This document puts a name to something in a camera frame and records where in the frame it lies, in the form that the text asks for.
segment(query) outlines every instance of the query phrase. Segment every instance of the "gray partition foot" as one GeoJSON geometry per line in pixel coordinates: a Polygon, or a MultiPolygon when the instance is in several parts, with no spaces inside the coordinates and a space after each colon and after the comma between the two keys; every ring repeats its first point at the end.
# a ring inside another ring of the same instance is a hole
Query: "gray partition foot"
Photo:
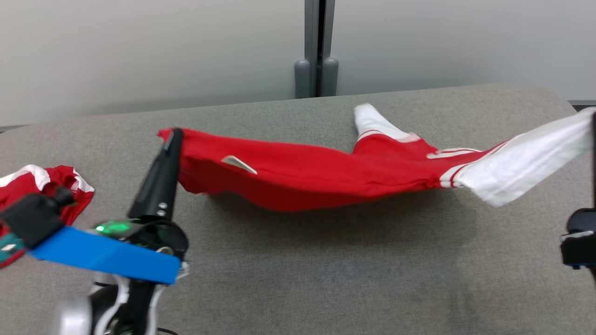
{"type": "Polygon", "coordinates": [[[339,61],[335,58],[327,58],[321,66],[321,96],[334,97],[337,92],[337,72],[339,61]]]}
{"type": "Polygon", "coordinates": [[[311,64],[308,60],[294,63],[294,82],[296,84],[296,99],[311,97],[311,64]]]}

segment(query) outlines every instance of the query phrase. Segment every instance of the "blue strap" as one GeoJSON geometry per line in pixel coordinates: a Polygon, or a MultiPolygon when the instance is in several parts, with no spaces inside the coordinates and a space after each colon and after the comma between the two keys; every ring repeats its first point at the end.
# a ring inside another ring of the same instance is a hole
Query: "blue strap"
{"type": "Polygon", "coordinates": [[[174,284],[180,260],[154,250],[63,227],[30,253],[77,268],[140,280],[174,284]]]}

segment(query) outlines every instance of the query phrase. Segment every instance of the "white partition panel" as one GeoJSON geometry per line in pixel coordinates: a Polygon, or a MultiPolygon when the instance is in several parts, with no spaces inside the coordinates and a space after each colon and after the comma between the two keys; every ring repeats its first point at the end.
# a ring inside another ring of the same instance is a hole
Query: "white partition panel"
{"type": "Polygon", "coordinates": [[[594,0],[336,1],[337,94],[529,83],[596,100],[594,0]]]}
{"type": "Polygon", "coordinates": [[[0,126],[290,99],[304,1],[4,1],[0,47],[0,126]]]}

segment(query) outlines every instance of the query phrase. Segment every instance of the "red fabric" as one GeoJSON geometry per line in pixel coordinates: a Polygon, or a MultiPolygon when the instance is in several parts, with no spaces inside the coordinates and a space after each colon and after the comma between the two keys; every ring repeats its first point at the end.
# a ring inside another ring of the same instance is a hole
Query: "red fabric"
{"type": "MultiPolygon", "coordinates": [[[[16,177],[6,186],[0,186],[0,210],[10,206],[13,202],[26,196],[30,193],[44,193],[52,195],[56,186],[64,186],[70,189],[73,193],[75,204],[66,206],[62,209],[60,219],[66,225],[72,225],[76,217],[85,209],[85,207],[93,198],[93,191],[85,192],[78,187],[79,182],[75,177],[74,169],[70,166],[60,165],[57,167],[49,167],[45,169],[49,176],[49,182],[43,185],[42,189],[38,188],[36,179],[33,173],[27,172],[21,176],[16,177]]],[[[0,237],[9,233],[8,227],[0,222],[0,237]]],[[[21,250],[12,255],[7,260],[0,263],[0,268],[3,268],[24,254],[21,250]]]]}
{"type": "MultiPolygon", "coordinates": [[[[171,129],[158,136],[168,138],[171,129]]],[[[352,154],[314,145],[228,138],[184,129],[179,182],[191,193],[232,191],[284,212],[344,206],[396,193],[441,188],[455,166],[487,155],[427,158],[437,149],[418,138],[399,142],[382,134],[360,139],[352,154]],[[235,156],[257,171],[222,163],[235,156]]]]}

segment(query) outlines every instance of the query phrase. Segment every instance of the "folded cloth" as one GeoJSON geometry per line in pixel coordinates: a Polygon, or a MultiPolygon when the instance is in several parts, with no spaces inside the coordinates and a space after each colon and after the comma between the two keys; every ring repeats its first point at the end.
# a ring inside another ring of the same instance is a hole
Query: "folded cloth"
{"type": "MultiPolygon", "coordinates": [[[[73,194],[75,203],[62,208],[60,215],[65,225],[71,225],[89,204],[95,190],[70,166],[42,169],[27,165],[0,178],[0,211],[30,193],[53,195],[57,186],[66,187],[73,194]]],[[[9,232],[0,222],[0,268],[13,263],[24,253],[23,245],[9,232]]]]}
{"type": "MultiPolygon", "coordinates": [[[[351,154],[184,129],[178,180],[191,193],[231,191],[285,212],[460,187],[501,206],[591,148],[595,110],[587,108],[485,151],[438,150],[400,130],[369,104],[355,108],[359,136],[351,154]]],[[[158,136],[166,140],[170,132],[164,129],[158,136]]]]}

